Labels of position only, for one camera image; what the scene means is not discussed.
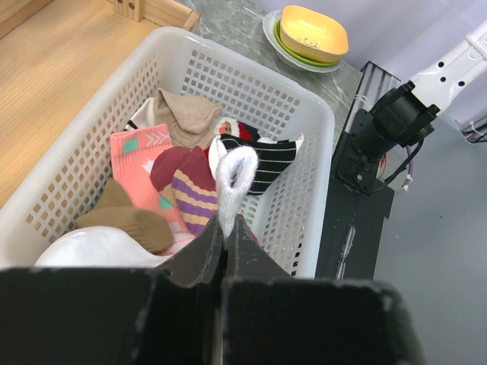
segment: purple and yellow striped sock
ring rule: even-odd
[[[194,147],[176,170],[171,185],[184,223],[190,232],[200,234],[218,210],[215,181],[200,147]]]

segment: white wall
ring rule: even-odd
[[[402,80],[436,62],[487,18],[486,0],[256,0],[268,11],[302,5],[339,21],[349,34],[347,62],[371,60]],[[487,74],[451,105],[460,122],[487,114]]]

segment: white sock cuff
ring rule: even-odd
[[[238,147],[226,154],[216,170],[218,221],[228,238],[234,229],[235,217],[242,200],[250,190],[256,174],[257,153],[250,147]],[[237,175],[232,186],[232,178]]]

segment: sock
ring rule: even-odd
[[[75,224],[77,228],[119,228],[149,252],[159,252],[173,242],[166,220],[153,211],[133,207],[123,187],[114,179],[108,179],[98,203],[78,217]]]
[[[124,131],[133,131],[139,128],[147,128],[155,125],[154,98],[149,97],[127,122]]]
[[[186,226],[200,234],[218,209],[215,181],[201,148],[195,147],[176,170],[172,187]]]
[[[171,147],[166,125],[156,125],[111,135],[113,178],[123,187],[137,208],[155,211],[166,219],[171,231],[187,231],[174,207],[151,183],[154,160]]]
[[[110,177],[93,210],[111,207],[133,207],[133,205],[123,187]]]
[[[154,97],[154,120],[167,125],[174,146],[207,148],[215,137],[210,125],[220,111],[220,104],[201,96],[158,89]]]
[[[153,252],[159,256],[172,256],[176,255],[181,249],[186,247],[195,239],[195,235],[190,232],[177,232],[174,234],[174,242],[172,246],[160,252]]]
[[[228,238],[234,229],[235,217],[244,196],[253,184],[257,164],[256,152],[252,148],[241,147],[226,154],[218,165],[218,221],[225,238]],[[235,174],[237,178],[232,185]]]
[[[147,252],[118,228],[88,227],[58,238],[34,266],[155,268],[167,259]]]
[[[275,143],[244,141],[232,135],[219,135],[214,138],[209,149],[210,170],[215,176],[218,162],[228,151],[241,146],[249,146],[256,151],[259,158],[259,167],[255,174],[255,180],[250,187],[249,195],[262,195],[279,175],[291,165],[303,141],[304,136],[302,134],[297,141],[277,141]]]
[[[135,207],[100,208],[76,219],[77,228],[119,228],[149,252],[159,252],[173,243],[169,224],[154,211]]]
[[[257,128],[251,127],[245,123],[238,123],[238,128],[240,129],[240,137],[242,139],[246,139],[248,141],[258,141],[260,139],[259,130]],[[245,138],[246,133],[250,135],[249,138]]]
[[[173,181],[174,173],[190,154],[189,148],[175,146],[165,150],[154,161],[151,171],[152,185],[172,205],[176,205],[176,199],[170,184]]]
[[[216,135],[233,135],[244,141],[257,141],[260,138],[256,128],[238,122],[234,118],[228,118],[227,116],[223,116],[217,121],[217,125],[213,132],[215,132]]]

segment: gray floor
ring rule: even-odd
[[[487,144],[434,126],[410,191],[396,194],[374,278],[404,296],[429,364],[486,363]]]

